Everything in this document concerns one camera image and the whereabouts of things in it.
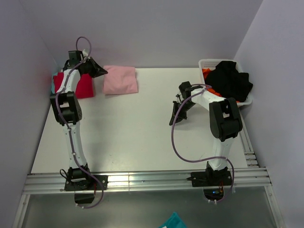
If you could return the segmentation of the pink t-shirt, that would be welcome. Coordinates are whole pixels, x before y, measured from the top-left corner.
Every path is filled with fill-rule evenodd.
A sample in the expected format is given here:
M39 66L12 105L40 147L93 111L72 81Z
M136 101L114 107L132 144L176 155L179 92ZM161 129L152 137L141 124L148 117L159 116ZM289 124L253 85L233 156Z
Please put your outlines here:
M135 67L104 66L108 72L104 76L103 93L105 95L125 95L138 93Z

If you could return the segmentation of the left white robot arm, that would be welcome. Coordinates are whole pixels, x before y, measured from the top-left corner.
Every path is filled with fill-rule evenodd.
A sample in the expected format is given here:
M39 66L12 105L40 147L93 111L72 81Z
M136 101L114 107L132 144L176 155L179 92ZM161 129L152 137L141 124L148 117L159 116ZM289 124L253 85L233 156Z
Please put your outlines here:
M80 50L69 51L68 55L69 59L63 68L63 80L56 93L51 94L50 101L55 119L63 127L67 142L69 169L66 180L86 190L97 178L91 174L83 152L80 136L82 109L76 97L76 87L84 74L96 78L108 72Z

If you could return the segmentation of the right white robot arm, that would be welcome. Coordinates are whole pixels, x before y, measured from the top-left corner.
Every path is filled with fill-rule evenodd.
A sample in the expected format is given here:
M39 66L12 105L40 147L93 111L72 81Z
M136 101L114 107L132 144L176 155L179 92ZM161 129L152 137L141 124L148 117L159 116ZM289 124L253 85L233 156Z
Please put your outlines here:
M206 161L206 181L210 185L216 185L222 179L223 172L228 170L228 159L231 145L238 133L242 131L237 102L234 98L214 98L207 94L211 88L205 84L191 84L189 81L179 85L177 100L173 101L173 111L169 122L171 126L171 144L175 154L188 163ZM200 160L187 160L177 151L174 142L175 124L187 119L187 112L194 106L200 105L209 112L209 126L214 137L213 154L210 158Z

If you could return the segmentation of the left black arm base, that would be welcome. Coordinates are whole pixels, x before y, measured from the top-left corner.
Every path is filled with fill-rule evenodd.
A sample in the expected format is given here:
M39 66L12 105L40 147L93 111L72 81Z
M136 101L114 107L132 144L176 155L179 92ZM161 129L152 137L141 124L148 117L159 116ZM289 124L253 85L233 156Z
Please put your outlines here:
M96 192L107 190L107 175L88 175L80 168L68 171L60 169L59 174L65 179L64 191L73 191L74 201L77 206L92 207L95 200Z

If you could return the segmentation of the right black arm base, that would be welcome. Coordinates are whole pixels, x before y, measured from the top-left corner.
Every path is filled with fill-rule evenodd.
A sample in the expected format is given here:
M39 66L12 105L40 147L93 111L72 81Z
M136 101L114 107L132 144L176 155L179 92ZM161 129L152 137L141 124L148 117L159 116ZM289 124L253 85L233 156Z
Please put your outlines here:
M191 172L187 181L190 181L194 188L203 188L203 194L207 201L216 204L232 191L234 177L234 172L227 168L219 171L207 168L205 171Z

